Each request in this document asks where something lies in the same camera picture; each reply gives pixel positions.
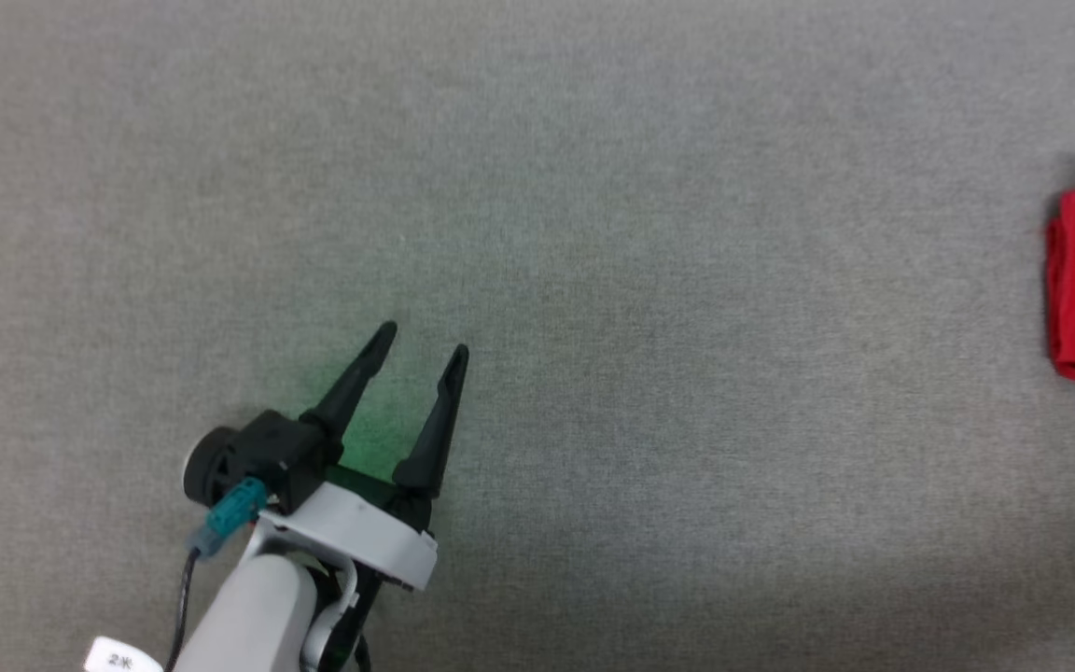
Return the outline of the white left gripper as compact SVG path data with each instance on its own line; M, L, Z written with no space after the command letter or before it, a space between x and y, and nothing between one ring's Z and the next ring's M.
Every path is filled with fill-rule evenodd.
M342 438L397 333L397 321L381 323L336 383L300 416L322 434L321 463L340 463ZM277 501L258 515L253 554L307 553L333 566L350 560L408 591L425 590L438 564L438 541L430 532L434 495L452 455L468 363L469 351L458 344L421 434L395 467L393 484L356 475L352 490L329 481L324 467L278 464L272 472Z

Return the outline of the grey fabric sofa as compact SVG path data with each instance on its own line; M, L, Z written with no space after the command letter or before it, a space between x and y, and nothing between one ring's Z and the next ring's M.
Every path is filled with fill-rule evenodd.
M163 658L206 431L391 471L376 672L1075 672L1075 0L0 0L0 672Z

